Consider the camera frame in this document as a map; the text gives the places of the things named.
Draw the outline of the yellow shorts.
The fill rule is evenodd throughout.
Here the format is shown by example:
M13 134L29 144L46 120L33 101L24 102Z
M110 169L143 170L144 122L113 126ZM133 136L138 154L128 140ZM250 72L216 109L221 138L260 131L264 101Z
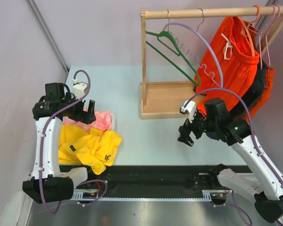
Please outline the yellow shorts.
M66 165L85 165L100 175L114 164L122 137L113 130L90 132L75 125L63 125L60 131L58 161Z

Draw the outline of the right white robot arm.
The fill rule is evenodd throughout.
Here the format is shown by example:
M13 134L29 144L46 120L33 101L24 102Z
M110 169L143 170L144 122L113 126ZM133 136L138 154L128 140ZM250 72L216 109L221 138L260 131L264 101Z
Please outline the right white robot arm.
M283 216L283 175L252 135L250 125L242 118L232 118L225 102L214 98L205 102L206 115L196 108L193 101L183 101L180 113L188 118L179 127L178 141L193 146L196 139L206 133L231 147L247 164L257 181L238 175L229 167L219 164L209 171L208 184L214 188L229 188L254 204L258 214L274 223Z

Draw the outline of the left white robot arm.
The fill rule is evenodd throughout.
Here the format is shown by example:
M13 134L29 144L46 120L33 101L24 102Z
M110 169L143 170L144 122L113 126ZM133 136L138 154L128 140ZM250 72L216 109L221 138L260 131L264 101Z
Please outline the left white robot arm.
M72 89L63 83L47 83L45 95L33 107L37 140L31 178L22 184L23 191L36 203L70 200L80 185L90 188L95 177L86 166L74 167L61 173L58 162L59 136L63 118L90 124L96 120L95 102L89 101L87 111L81 98L90 85L74 82Z

